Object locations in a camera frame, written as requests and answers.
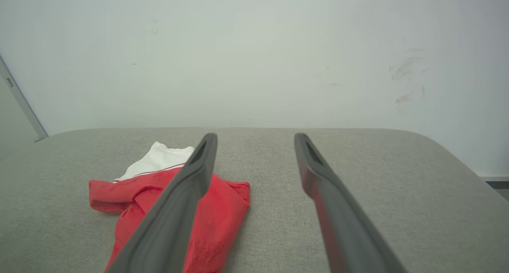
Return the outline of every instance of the gray fabric surface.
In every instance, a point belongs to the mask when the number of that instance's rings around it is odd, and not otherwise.
[[[218,133],[215,173],[251,183],[251,208],[226,273],[327,272],[293,134],[306,132],[411,273],[507,272],[509,203],[431,139],[378,129],[97,129],[38,142],[0,164],[0,268],[101,272],[116,214],[88,205],[157,140],[196,146]]]

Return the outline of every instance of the red cloth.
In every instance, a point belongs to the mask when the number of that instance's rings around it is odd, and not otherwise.
[[[122,213],[106,271],[179,170],[156,172],[118,183],[89,181],[89,201],[93,209]],[[221,271],[248,208],[249,183],[224,181],[212,175],[209,190],[196,208],[185,273]]]

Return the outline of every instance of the gray metal strip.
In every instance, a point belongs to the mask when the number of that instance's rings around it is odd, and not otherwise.
[[[18,88],[18,85],[16,84],[16,81],[14,81],[14,78],[12,78],[11,73],[9,73],[9,70],[7,70],[7,66],[5,66],[5,63],[1,57],[0,57],[0,77],[2,77],[2,79],[7,83],[7,86],[11,90],[12,95],[14,96],[16,101],[18,101],[19,106],[21,107],[21,109],[29,119],[29,122],[32,125],[33,129],[37,133],[36,142],[47,138],[48,134],[46,134],[46,131],[44,131],[44,128],[42,127],[41,123],[38,121],[37,117],[33,113],[25,97],[23,96],[23,93],[21,93],[20,89]]]

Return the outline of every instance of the red and white garment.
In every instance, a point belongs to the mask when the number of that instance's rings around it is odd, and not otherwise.
[[[176,157],[179,155],[176,153],[185,152],[189,156],[192,153],[189,150],[191,147],[180,149],[180,151],[166,151],[164,148],[166,146],[156,142],[149,153],[138,161],[142,163],[130,166],[129,173],[126,172],[120,179],[116,179],[116,182],[89,181],[90,206],[104,213],[121,213],[115,229],[115,244],[107,268],[120,253],[159,195],[180,171],[181,163],[171,165],[178,162]],[[161,157],[164,154],[174,158],[171,164]],[[160,160],[152,164],[151,169],[161,167],[162,169],[150,172],[148,166],[142,165],[151,164],[150,157],[154,155]],[[136,174],[140,170],[148,171],[148,173]],[[215,174],[212,175],[209,190],[200,199],[196,208],[184,263],[185,273],[221,271],[249,206],[249,183],[224,181]]]

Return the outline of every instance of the white cloth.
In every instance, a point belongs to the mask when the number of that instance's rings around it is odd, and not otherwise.
[[[194,152],[192,146],[187,148],[168,148],[165,144],[156,141],[149,152],[139,161],[131,164],[126,173],[115,179],[114,182],[131,179],[133,177],[158,172],[160,170],[171,170],[181,168]]]

